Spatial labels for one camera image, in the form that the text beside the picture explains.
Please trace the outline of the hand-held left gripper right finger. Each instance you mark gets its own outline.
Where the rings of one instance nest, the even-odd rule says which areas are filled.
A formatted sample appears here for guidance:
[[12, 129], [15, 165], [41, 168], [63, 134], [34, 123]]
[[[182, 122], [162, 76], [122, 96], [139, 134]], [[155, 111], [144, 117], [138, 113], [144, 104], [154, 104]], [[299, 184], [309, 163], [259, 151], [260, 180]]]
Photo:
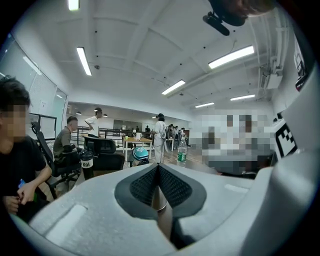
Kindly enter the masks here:
[[252, 179], [159, 164], [158, 185], [167, 207], [159, 226], [170, 242], [243, 242], [252, 224], [240, 215], [254, 186]]

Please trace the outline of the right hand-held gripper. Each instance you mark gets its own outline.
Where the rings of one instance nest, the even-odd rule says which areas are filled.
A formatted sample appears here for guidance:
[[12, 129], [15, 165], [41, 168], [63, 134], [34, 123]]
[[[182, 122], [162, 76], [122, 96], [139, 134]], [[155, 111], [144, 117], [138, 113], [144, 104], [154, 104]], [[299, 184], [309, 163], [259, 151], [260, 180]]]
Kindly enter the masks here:
[[315, 65], [283, 112], [298, 152], [274, 166], [266, 196], [246, 236], [248, 256], [320, 253], [320, 67]]

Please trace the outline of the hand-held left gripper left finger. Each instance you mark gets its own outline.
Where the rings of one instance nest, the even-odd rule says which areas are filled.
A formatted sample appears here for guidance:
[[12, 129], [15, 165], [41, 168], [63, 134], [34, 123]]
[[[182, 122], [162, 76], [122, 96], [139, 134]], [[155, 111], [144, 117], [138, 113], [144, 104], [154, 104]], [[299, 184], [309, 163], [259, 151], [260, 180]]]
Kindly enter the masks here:
[[53, 244], [81, 256], [166, 256], [176, 248], [156, 220], [130, 216], [115, 198], [116, 185], [137, 166], [85, 180], [54, 200], [29, 225]]

